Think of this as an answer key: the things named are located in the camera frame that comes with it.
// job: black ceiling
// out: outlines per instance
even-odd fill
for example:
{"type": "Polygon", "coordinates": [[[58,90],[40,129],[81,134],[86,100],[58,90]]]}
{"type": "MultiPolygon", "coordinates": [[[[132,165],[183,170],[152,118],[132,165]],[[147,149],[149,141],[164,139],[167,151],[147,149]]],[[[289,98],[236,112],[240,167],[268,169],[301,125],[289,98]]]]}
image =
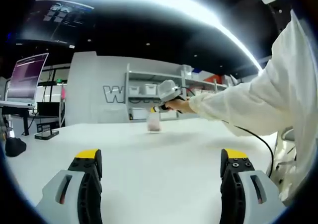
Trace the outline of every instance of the black ceiling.
{"type": "MultiPolygon", "coordinates": [[[[11,32],[22,21],[34,0],[17,0],[11,32]]],[[[193,21],[175,11],[151,4],[118,0],[72,0],[95,7],[95,26],[79,35],[75,49],[43,42],[6,44],[2,50],[3,76],[10,76],[16,60],[50,52],[47,66],[70,63],[77,51],[96,51],[103,56],[147,58],[187,64],[215,74],[236,77],[256,73],[249,59],[217,29],[193,21]]],[[[214,11],[222,24],[261,59],[271,54],[278,35],[269,6],[261,0],[197,0],[214,11]]]]}

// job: white table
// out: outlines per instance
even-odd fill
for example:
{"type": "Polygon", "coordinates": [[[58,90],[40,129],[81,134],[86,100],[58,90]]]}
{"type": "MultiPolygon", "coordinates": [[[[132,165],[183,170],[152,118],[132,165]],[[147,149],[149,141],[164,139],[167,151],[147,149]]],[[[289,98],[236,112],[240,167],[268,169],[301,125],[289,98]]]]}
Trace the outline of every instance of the white table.
{"type": "MultiPolygon", "coordinates": [[[[221,149],[247,153],[267,170],[270,153],[255,137],[235,137],[221,122],[200,118],[165,121],[162,132],[145,123],[79,124],[48,141],[25,137],[27,149],[8,158],[31,204],[43,186],[68,169],[84,149],[102,152],[101,215],[105,224],[211,224],[221,216],[221,149]]],[[[276,134],[263,137],[272,148],[276,134]]]]}

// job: white sleeve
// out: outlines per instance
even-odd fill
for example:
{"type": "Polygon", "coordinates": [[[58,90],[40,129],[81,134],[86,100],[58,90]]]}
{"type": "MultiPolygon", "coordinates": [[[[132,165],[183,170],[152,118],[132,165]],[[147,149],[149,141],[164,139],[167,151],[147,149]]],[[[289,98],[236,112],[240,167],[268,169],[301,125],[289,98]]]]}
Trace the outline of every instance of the white sleeve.
{"type": "Polygon", "coordinates": [[[287,41],[292,36],[290,26],[287,25],[273,44],[272,59],[261,76],[217,94],[194,96],[189,101],[191,109],[207,119],[223,120],[232,127],[239,126],[258,135],[269,135],[291,126],[289,73],[284,61],[289,47],[287,41]]]}

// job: person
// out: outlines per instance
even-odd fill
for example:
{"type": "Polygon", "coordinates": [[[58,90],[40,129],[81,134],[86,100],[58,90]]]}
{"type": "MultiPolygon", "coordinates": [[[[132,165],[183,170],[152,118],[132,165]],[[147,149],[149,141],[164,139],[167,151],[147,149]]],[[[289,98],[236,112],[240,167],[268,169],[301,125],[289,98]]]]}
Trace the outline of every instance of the person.
{"type": "Polygon", "coordinates": [[[292,194],[310,170],[317,152],[317,70],[308,37],[291,11],[291,21],[274,42],[272,58],[261,75],[216,94],[202,93],[165,105],[224,121],[235,135],[249,135],[235,126],[262,136],[293,127],[297,159],[288,190],[292,194]]]}

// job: hand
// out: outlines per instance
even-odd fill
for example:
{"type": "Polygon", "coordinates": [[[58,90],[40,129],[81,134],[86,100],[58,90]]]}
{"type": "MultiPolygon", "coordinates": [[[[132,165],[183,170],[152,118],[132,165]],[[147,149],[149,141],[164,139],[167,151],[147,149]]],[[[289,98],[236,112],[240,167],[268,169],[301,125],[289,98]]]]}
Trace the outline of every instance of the hand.
{"type": "Polygon", "coordinates": [[[182,113],[195,113],[189,105],[189,98],[187,98],[186,101],[180,99],[168,101],[165,103],[165,106],[173,110],[181,111],[182,113]]]}

